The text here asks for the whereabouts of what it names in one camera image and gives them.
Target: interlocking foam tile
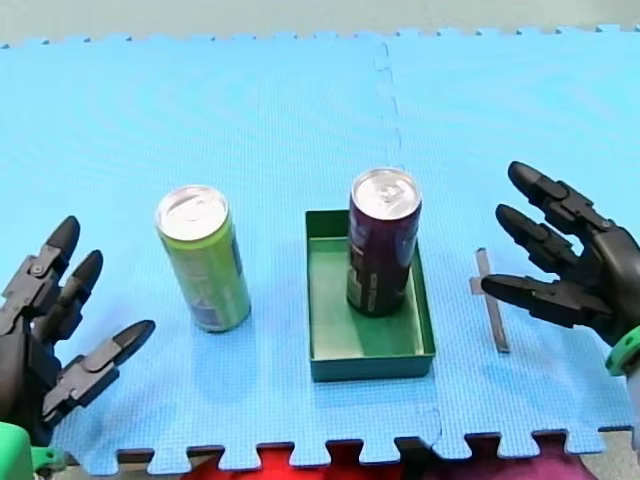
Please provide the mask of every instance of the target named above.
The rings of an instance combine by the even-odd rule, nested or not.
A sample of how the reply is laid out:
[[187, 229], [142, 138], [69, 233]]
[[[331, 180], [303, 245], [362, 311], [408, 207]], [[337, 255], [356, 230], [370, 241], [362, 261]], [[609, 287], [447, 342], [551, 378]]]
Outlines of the interlocking foam tile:
[[472, 296], [474, 251], [495, 272], [541, 275], [495, 221], [498, 203], [542, 220], [506, 172], [513, 160], [565, 179], [603, 215], [640, 235], [637, 116], [640, 35], [559, 29], [387, 42], [401, 147], [424, 188], [420, 232], [438, 347], [436, 390], [447, 458], [469, 455], [465, 435], [501, 436], [505, 457], [535, 455], [531, 434], [566, 431], [573, 453], [603, 448], [599, 429], [630, 421], [624, 385], [603, 367], [608, 348], [502, 305], [511, 353], [496, 352], [481, 297]]
[[[140, 319], [149, 343], [121, 378], [54, 438], [93, 474], [118, 450], [150, 448], [152, 473], [189, 468], [186, 449], [222, 446], [224, 468], [259, 465], [256, 445], [294, 443], [292, 463], [328, 462], [328, 440], [360, 439], [363, 462], [398, 458], [420, 437], [447, 458], [465, 435], [502, 436], [500, 454], [537, 453], [531, 434], [566, 431], [602, 448], [599, 428], [630, 424], [606, 347], [502, 306], [512, 352], [498, 355], [473, 253], [495, 271], [536, 273], [499, 229], [499, 202], [524, 211], [511, 160], [570, 180], [640, 233], [631, 202], [640, 35], [505, 37], [483, 30], [340, 39], [278, 36], [186, 42], [114, 36], [0, 52], [5, 211], [0, 272], [10, 278], [68, 213], [79, 254], [105, 269], [69, 360]], [[304, 211], [343, 208], [369, 167], [407, 168], [423, 186], [420, 244], [437, 358], [423, 379], [314, 385], [308, 365]], [[252, 318], [224, 335], [190, 322], [152, 214], [169, 189], [223, 190], [237, 223]]]
[[[396, 437], [433, 444], [432, 376], [314, 385], [310, 375], [304, 212], [345, 207], [353, 178], [387, 163], [382, 40], [125, 40], [0, 55], [0, 276], [75, 214], [76, 262], [101, 248], [105, 267], [62, 359], [157, 322], [53, 443], [92, 474], [115, 473], [127, 449], [153, 449], [160, 474], [189, 470], [197, 446], [223, 446], [221, 466], [244, 469], [265, 443], [293, 443], [298, 465], [328, 463], [328, 440], [363, 440], [363, 462], [398, 459]], [[160, 198], [194, 182], [228, 196], [252, 294], [251, 319], [224, 335], [192, 325], [154, 231]]]

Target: gray floor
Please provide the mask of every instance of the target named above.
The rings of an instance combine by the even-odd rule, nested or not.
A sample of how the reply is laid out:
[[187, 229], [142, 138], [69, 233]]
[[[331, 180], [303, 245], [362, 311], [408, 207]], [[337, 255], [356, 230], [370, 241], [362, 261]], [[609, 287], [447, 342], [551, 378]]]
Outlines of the gray floor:
[[[185, 37], [210, 33], [226, 38], [236, 33], [266, 37], [275, 32], [309, 35], [318, 30], [340, 34], [356, 31], [391, 33], [399, 28], [432, 32], [457, 27], [514, 31], [522, 26], [550, 30], [557, 25], [590, 28], [616, 23], [640, 24], [638, 0], [0, 0], [0, 44], [18, 45], [27, 38], [60, 41], [70, 35], [101, 38], [127, 33]], [[640, 478], [628, 433], [605, 434], [606, 454], [584, 461], [600, 480]], [[58, 479], [88, 478], [80, 469]], [[125, 473], [121, 478], [147, 478]]]

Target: aluminum can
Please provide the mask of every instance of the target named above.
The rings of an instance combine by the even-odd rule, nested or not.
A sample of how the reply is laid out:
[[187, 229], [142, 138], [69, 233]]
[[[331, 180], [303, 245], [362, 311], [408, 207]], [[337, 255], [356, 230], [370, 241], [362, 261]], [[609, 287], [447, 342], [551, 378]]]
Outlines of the aluminum can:
[[353, 183], [347, 300], [358, 312], [380, 317], [402, 305], [421, 209], [415, 181], [401, 170], [376, 168]]
[[202, 185], [174, 190], [158, 204], [156, 228], [198, 326], [223, 332], [249, 316], [231, 211], [219, 191]]

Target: green can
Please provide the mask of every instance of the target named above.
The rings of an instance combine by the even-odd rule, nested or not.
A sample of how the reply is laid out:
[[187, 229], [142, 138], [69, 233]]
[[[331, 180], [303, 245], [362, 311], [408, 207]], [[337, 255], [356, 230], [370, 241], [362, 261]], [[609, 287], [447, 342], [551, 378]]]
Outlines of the green can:
[[160, 201], [156, 227], [196, 324], [223, 332], [245, 320], [251, 301], [224, 196], [202, 185], [178, 188]]

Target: purple can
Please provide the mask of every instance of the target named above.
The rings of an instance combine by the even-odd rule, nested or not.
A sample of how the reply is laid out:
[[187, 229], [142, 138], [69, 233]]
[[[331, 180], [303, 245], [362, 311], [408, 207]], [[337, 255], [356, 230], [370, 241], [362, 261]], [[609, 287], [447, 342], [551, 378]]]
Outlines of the purple can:
[[354, 182], [347, 300], [358, 312], [381, 317], [402, 305], [421, 209], [415, 181], [401, 170], [376, 168]]

